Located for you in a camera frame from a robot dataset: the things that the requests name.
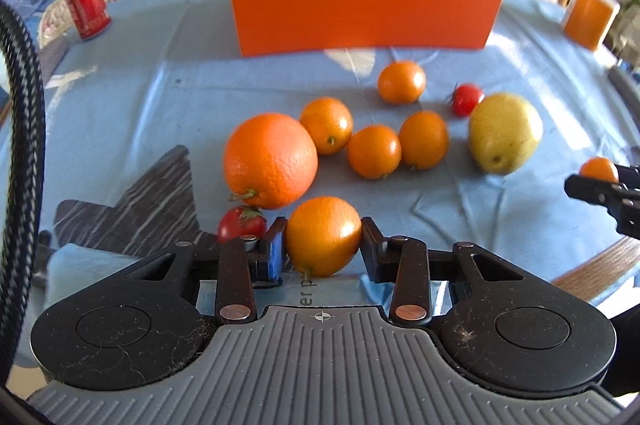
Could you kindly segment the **blue tablecloth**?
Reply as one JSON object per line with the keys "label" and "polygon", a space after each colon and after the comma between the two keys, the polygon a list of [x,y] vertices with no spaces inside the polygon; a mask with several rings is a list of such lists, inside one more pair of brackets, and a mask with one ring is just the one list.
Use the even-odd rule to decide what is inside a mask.
{"label": "blue tablecloth", "polygon": [[[608,79],[610,56],[568,40],[553,3],[503,0],[480,51],[378,48],[355,52],[354,67],[341,52],[242,58],[230,0],[122,0],[110,15],[94,39],[65,35],[47,85],[40,226],[55,252],[29,319],[160,249],[171,231],[214,232],[231,205],[222,151],[233,129],[262,113],[298,116],[320,96],[341,100],[360,129],[398,129],[420,111],[447,122],[449,151],[428,171],[368,181],[343,155],[320,159],[309,196],[342,198],[388,235],[432,249],[472,241],[548,281],[617,240],[608,213],[567,197],[563,183],[593,156],[637,163],[639,130]],[[378,94],[397,61],[426,73],[414,103]],[[448,104],[465,81],[522,96],[544,123],[536,152],[509,176],[483,174],[470,156],[468,124]]]}

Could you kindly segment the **red soda can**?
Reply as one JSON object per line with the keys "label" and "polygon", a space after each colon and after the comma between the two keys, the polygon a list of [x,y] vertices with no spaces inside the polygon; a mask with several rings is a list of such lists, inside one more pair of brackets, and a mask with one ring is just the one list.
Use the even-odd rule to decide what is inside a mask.
{"label": "red soda can", "polygon": [[103,33],[111,24],[105,0],[65,0],[79,37],[87,40]]}

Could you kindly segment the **red cherry tomato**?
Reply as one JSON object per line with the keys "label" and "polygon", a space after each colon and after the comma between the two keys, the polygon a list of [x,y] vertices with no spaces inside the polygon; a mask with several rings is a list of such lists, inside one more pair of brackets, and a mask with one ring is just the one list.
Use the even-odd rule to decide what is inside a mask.
{"label": "red cherry tomato", "polygon": [[229,209],[220,219],[217,229],[217,241],[226,243],[237,237],[262,237],[267,232],[267,219],[264,214],[250,206],[239,205]]}
{"label": "red cherry tomato", "polygon": [[451,110],[458,117],[469,117],[474,108],[485,98],[482,88],[467,82],[457,85],[451,97]]}

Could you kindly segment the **orange cup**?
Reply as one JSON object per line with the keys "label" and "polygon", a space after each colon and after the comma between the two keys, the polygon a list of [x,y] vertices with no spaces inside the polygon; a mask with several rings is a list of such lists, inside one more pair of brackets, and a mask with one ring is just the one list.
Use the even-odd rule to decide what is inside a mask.
{"label": "orange cup", "polygon": [[618,12],[617,0],[570,0],[561,26],[570,40],[593,52],[604,41]]}

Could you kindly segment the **large orange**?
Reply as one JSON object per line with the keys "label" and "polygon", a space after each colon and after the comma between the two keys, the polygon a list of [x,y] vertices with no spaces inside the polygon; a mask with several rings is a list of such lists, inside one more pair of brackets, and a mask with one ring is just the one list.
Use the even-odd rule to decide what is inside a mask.
{"label": "large orange", "polygon": [[224,146],[222,169],[232,200],[279,209],[296,202],[311,187],[318,153],[298,120],[264,113],[235,128]]}

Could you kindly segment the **small orange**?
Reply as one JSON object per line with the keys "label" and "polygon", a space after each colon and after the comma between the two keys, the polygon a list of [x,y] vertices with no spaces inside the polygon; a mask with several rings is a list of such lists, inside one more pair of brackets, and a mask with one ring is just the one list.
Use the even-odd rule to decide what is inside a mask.
{"label": "small orange", "polygon": [[354,258],[361,232],[361,219],[352,205],[334,196],[314,197],[288,219],[288,258],[307,279],[330,277]]}

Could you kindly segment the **mandarin with stem dot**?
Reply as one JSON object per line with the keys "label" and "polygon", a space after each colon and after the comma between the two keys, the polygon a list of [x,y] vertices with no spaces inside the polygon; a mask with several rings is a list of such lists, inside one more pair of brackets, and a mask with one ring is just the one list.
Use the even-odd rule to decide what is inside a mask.
{"label": "mandarin with stem dot", "polygon": [[334,155],[342,151],[354,128],[349,108],[330,96],[309,102],[303,108],[299,122],[309,133],[320,155]]}

